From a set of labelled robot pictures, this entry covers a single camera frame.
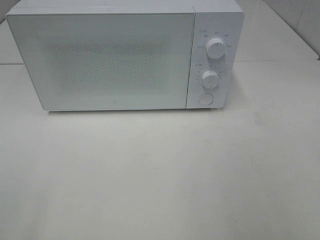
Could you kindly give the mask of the white microwave door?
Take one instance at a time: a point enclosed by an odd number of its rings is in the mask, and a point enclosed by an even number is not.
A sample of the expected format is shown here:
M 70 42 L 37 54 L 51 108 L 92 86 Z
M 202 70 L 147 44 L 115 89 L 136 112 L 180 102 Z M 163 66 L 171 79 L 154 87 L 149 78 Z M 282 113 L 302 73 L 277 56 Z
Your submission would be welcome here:
M 9 15 L 43 109 L 184 108 L 194 15 Z

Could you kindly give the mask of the round white door button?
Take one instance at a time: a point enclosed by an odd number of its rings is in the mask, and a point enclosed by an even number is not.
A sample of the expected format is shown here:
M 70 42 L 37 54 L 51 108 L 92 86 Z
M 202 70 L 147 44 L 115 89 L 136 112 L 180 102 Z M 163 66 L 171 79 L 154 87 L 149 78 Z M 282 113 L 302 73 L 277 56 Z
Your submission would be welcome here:
M 198 103 L 201 105 L 209 106 L 213 103 L 214 96 L 210 93 L 204 93 L 199 96 Z

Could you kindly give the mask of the white microwave knob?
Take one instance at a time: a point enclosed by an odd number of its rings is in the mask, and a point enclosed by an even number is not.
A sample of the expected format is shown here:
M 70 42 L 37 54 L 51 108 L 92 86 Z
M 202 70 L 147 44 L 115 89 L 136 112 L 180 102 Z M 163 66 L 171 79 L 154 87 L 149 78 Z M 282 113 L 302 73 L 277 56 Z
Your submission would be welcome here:
M 201 75 L 201 83 L 204 88 L 213 89 L 220 83 L 219 75 L 214 70 L 207 70 Z
M 206 54 L 210 59 L 220 59 L 225 55 L 226 41 L 221 36 L 215 36 L 205 43 Z

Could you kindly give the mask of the white microwave oven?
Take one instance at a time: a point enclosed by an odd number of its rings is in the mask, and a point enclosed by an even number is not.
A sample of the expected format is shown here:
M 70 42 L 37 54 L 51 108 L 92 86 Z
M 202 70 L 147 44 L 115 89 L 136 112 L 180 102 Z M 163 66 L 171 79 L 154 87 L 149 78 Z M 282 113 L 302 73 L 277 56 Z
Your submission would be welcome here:
M 21 0 L 6 14 L 10 15 L 143 15 L 143 14 L 193 14 L 189 77 L 186 105 L 183 108 L 163 109 L 217 109 L 226 101 L 240 34 L 244 11 L 234 0 Z M 205 44 L 216 36 L 226 42 L 223 57 L 211 59 Z M 204 88 L 201 76 L 205 71 L 216 71 L 219 85 Z M 204 93 L 213 95 L 211 105 L 199 104 Z M 105 110 L 156 110 L 105 109 Z

